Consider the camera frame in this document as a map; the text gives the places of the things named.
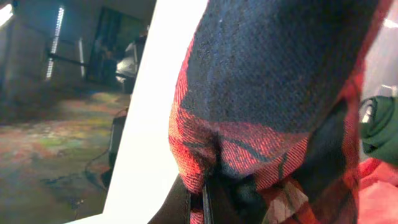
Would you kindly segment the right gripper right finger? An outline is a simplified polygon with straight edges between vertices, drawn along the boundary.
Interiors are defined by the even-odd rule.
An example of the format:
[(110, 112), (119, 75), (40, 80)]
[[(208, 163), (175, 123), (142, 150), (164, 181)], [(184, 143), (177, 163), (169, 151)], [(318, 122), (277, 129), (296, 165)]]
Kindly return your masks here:
[(249, 182), (209, 180), (203, 187), (205, 224), (260, 224), (264, 200)]

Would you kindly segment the pink garment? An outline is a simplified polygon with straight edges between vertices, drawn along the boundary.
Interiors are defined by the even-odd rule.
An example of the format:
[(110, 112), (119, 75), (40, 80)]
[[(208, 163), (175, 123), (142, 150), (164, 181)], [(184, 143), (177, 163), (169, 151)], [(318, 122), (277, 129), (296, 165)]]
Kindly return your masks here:
[(359, 224), (397, 224), (397, 167), (369, 158), (360, 163)]

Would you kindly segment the red plaid flannel shirt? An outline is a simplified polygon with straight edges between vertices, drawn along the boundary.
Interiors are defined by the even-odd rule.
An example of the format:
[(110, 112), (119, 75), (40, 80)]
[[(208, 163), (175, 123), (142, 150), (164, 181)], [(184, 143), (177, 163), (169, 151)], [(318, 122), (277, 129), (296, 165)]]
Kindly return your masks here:
[(262, 223), (356, 223), (365, 58), (388, 0), (212, 0), (177, 78), (169, 143), (205, 223), (209, 180), (249, 182)]

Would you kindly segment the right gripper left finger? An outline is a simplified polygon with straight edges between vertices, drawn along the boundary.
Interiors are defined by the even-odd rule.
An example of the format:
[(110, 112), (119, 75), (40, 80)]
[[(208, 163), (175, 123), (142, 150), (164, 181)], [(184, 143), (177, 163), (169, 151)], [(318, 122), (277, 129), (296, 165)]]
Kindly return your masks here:
[(158, 212), (148, 224), (190, 224), (191, 193), (178, 175)]

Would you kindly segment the dark green garment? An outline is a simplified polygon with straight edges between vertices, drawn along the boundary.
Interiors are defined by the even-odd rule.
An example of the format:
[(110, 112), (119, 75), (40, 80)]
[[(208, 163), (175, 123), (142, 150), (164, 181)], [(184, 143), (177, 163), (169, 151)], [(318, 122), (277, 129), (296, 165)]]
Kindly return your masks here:
[(361, 102), (370, 111), (360, 122), (363, 152), (368, 157), (397, 165), (397, 98), (374, 96)]

